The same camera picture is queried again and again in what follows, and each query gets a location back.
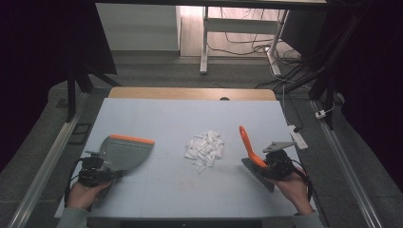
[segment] white paper scraps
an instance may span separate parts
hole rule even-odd
[[[224,142],[220,139],[220,132],[209,130],[201,135],[195,135],[185,146],[184,156],[191,160],[198,160],[192,164],[200,174],[205,167],[212,167],[215,158],[221,158],[224,151]]]

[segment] hand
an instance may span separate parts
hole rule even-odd
[[[68,196],[67,207],[87,209],[96,200],[97,194],[109,185],[110,182],[107,182],[89,188],[83,186],[80,182],[75,182]]]
[[[269,181],[275,184],[284,197],[294,204],[300,215],[304,216],[314,212],[311,203],[308,201],[307,185],[297,173],[293,172],[285,180]]]

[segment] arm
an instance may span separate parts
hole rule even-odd
[[[302,177],[297,173],[292,173],[286,180],[269,180],[275,184],[281,193],[297,209],[297,213],[293,216],[293,221],[297,228],[322,228],[324,227],[319,220],[318,214],[312,208],[308,201],[307,186]]]
[[[86,228],[86,209],[96,201],[97,194],[109,185],[110,183],[102,183],[89,188],[79,182],[74,183],[68,196],[67,208],[63,211],[57,228]]]

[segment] gray floor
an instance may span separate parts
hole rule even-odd
[[[198,58],[175,56],[127,56],[115,55],[119,76],[112,76],[124,86],[180,86],[180,87],[227,87],[254,88],[256,85],[273,82],[274,79],[265,59],[210,59],[208,74],[199,74]],[[291,66],[281,66],[283,72]],[[102,100],[110,86],[93,78],[97,86],[89,95],[86,108],[78,124],[92,126]],[[273,88],[278,82],[260,86]],[[300,159],[311,175],[315,186],[315,201],[324,224],[332,227],[368,227],[357,200],[352,194],[334,151],[323,133],[321,122],[315,118],[312,102],[307,97],[308,89],[302,87],[284,97],[284,113],[291,124],[303,126],[301,135],[309,145],[306,151],[298,152]],[[281,89],[277,94],[282,100]],[[48,105],[33,127],[19,151],[0,174],[0,227],[6,227],[26,194],[36,172],[53,145],[67,117],[67,84],[55,86],[49,92]],[[403,195],[386,173],[371,149],[345,121],[340,113],[341,104],[334,111],[337,134],[358,179],[374,205],[383,227],[403,227]],[[30,215],[26,227],[55,227],[53,218],[64,193],[68,171],[82,153],[86,135],[69,137],[60,160],[48,181],[45,190]],[[119,227],[117,220],[92,220],[92,227]],[[262,222],[262,227],[292,227],[289,218],[271,218]]]

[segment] white table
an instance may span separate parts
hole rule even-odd
[[[275,101],[105,99],[85,151],[99,151],[102,141],[111,134],[148,138],[155,140],[155,145],[148,159],[127,171],[102,204],[92,207],[89,216],[264,219],[293,215],[296,209],[279,190],[270,193],[241,163],[247,153],[240,125],[262,158],[262,149],[272,141],[292,140],[281,106]],[[213,167],[198,174],[193,161],[183,156],[184,146],[194,135],[207,130],[220,131],[224,154]],[[285,151],[298,161],[294,147]],[[63,203],[55,217],[62,212]]]

